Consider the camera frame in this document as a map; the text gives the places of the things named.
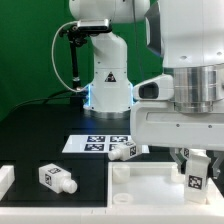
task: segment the green backdrop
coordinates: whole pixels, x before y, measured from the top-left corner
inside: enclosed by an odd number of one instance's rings
[[[56,30],[62,24],[74,20],[68,2],[0,1],[0,120],[19,103],[45,98],[63,90],[52,69],[51,44]],[[137,24],[137,30],[142,67],[145,78],[150,78],[161,73],[161,59],[146,49],[144,22]],[[133,84],[139,83],[142,80],[135,49],[134,25],[114,25],[113,32],[127,42],[128,77]],[[57,67],[70,85],[72,73],[67,39],[59,39],[56,47]],[[93,78],[91,41],[78,49],[78,61],[84,85]]]

